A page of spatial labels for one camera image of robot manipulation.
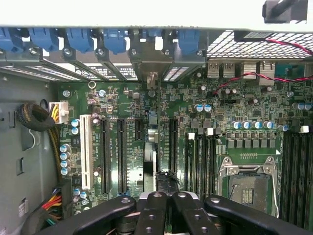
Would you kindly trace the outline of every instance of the metal vent grille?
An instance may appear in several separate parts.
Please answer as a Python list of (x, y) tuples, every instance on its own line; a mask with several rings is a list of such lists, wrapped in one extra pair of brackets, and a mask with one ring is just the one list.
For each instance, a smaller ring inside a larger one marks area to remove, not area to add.
[(55, 76), (58, 76), (58, 77), (61, 77), (70, 81), (81, 81), (80, 79), (75, 78), (73, 76), (70, 76), (70, 75), (67, 75), (67, 74), (64, 74), (64, 73), (61, 73), (61, 72), (58, 72), (58, 71), (55, 71), (55, 70), (52, 70), (43, 66), (26, 66), (26, 67), (34, 69), (34, 70), (38, 70), (41, 72), (45, 72), (51, 75), (55, 75)]
[[(313, 49), (312, 33), (274, 33), (269, 39), (298, 43), (303, 47)], [(226, 30), (208, 47), (207, 56), (210, 58), (299, 59), (310, 55), (293, 46), (267, 42), (235, 42), (233, 30)]]
[(1, 69), (5, 69), (5, 70), (9, 70), (9, 71), (13, 71), (13, 72), (26, 74), (26, 75), (29, 75), (29, 76), (34, 76), (34, 77), (38, 77), (38, 78), (42, 78), (42, 79), (47, 79), (47, 80), (50, 80), (50, 81), (60, 81), (59, 79), (56, 79), (56, 78), (52, 78), (52, 77), (49, 77), (49, 76), (36, 74), (34, 72), (29, 72), (29, 71), (17, 69), (17, 68), (14, 68), (13, 66), (1, 66), (0, 68)]

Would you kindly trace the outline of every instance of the green circuit board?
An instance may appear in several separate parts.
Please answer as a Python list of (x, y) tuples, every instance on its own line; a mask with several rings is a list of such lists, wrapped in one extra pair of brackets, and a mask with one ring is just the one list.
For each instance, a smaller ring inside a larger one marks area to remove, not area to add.
[[(68, 102), (70, 111), (69, 124), (61, 125), (61, 143), (71, 146), (71, 172), (66, 178), (73, 180), (73, 188), (81, 184), (81, 149), (79, 135), (71, 133), (70, 122), (80, 115), (97, 113), (100, 120), (108, 121), (110, 133), (111, 166), (110, 171), (105, 172), (111, 176), (110, 191), (103, 191), (104, 179), (101, 175), (95, 177), (88, 204), (75, 202), (74, 212), (81, 212), (121, 194), (138, 198), (143, 191), (154, 189), (154, 177), (145, 175), (144, 157), (145, 145), (149, 141), (148, 129), (155, 128), (158, 132), (155, 145), (157, 171), (175, 172), (180, 190), (193, 191), (200, 199), (211, 193), (219, 194), (276, 216), (284, 141), (278, 125), (313, 117), (313, 109), (304, 111), (292, 107), (293, 103), (312, 103), (312, 83), (275, 83), (271, 92), (264, 93), (262, 87), (243, 79), (229, 85), (230, 89), (236, 89), (235, 94), (207, 94), (225, 81), (190, 76), (178, 83), (159, 83), (153, 93), (145, 83), (96, 82), (95, 89), (88, 88), (87, 83), (61, 83), (58, 88), (60, 101)], [(200, 86), (205, 86), (205, 92), (199, 90)], [(65, 90), (70, 91), (70, 97), (63, 97)], [(105, 97), (99, 96), (100, 90), (106, 92)], [(293, 92), (292, 97), (287, 96), (290, 91)], [(88, 105), (88, 99), (94, 99), (95, 104)], [(251, 99), (258, 99), (258, 103), (249, 104)], [(198, 112), (195, 110), (198, 104), (209, 104), (211, 111)], [(150, 111), (156, 112), (157, 126), (149, 124), (147, 114)], [(122, 148), (118, 139), (120, 120), (125, 123), (126, 140), (122, 155), (126, 163), (123, 172), (119, 171)], [(140, 138), (137, 136), (136, 120), (142, 123)], [(232, 126), (234, 121), (271, 121), (273, 127), (235, 129)], [(207, 136), (208, 129), (212, 129), (216, 135)], [(101, 133), (101, 126), (92, 126), (94, 168), (101, 165), (103, 158)], [(274, 162), (275, 175), (273, 172), (264, 174), (242, 170), (254, 165), (261, 169), (268, 157)], [(219, 177), (225, 158), (239, 166), (240, 172)], [(120, 183), (121, 174), (126, 180), (123, 185)]]

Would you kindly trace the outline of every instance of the motherboard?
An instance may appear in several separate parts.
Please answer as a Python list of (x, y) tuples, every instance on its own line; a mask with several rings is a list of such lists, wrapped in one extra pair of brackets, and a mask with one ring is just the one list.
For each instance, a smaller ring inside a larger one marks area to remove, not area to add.
[[(301, 77), (298, 67), (283, 67), (275, 77)], [(217, 194), (280, 217), (289, 174), (284, 136), (312, 124), (312, 82), (259, 86), (247, 78), (220, 88), (227, 78), (207, 71), (152, 87), (59, 84), (69, 110), (69, 122), (60, 125), (61, 164), (72, 180), (75, 214), (158, 190), (156, 173), (173, 172), (179, 189), (200, 200)]]

